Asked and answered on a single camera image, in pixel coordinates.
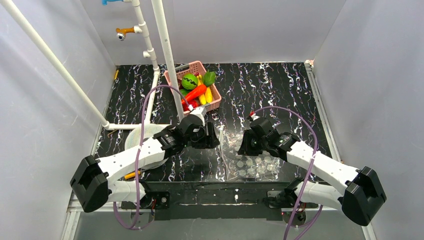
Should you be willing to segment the clear polka dot zip bag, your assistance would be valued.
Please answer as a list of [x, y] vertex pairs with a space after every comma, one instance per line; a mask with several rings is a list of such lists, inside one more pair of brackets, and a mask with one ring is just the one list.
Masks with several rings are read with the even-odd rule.
[[239, 155], [247, 128], [217, 127], [220, 145], [216, 148], [215, 179], [219, 182], [277, 182], [281, 177], [281, 160], [264, 151], [258, 156]]

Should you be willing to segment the orange toy carrot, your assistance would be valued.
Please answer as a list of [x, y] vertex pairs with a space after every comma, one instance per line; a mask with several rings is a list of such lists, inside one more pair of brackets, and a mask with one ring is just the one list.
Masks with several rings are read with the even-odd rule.
[[204, 94], [207, 87], [210, 87], [212, 94], [212, 85], [215, 83], [216, 73], [213, 71], [207, 71], [202, 76], [203, 84], [198, 83], [198, 86], [191, 90], [191, 92], [186, 96], [188, 101], [194, 100], [195, 98], [199, 98], [200, 95]]

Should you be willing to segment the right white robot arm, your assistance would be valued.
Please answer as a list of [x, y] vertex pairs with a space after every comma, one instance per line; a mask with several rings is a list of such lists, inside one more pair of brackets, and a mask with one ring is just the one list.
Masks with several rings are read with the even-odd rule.
[[352, 222], [368, 226], [387, 196], [377, 172], [365, 166], [358, 169], [338, 162], [289, 132], [279, 133], [271, 122], [249, 116], [249, 129], [243, 133], [238, 155], [259, 156], [264, 152], [285, 162], [308, 169], [314, 158], [312, 174], [324, 184], [297, 178], [284, 189], [284, 198], [293, 203], [314, 203], [341, 210]]

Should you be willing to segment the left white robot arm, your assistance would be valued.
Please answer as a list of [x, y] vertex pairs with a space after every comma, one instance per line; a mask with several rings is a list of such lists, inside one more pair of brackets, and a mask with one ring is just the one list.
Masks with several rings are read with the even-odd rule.
[[190, 114], [179, 124], [159, 127], [153, 136], [117, 154], [84, 157], [70, 180], [70, 186], [85, 213], [94, 212], [106, 203], [139, 202], [147, 193], [138, 179], [121, 178], [136, 170], [162, 165], [185, 148], [214, 149], [220, 144], [212, 122]]

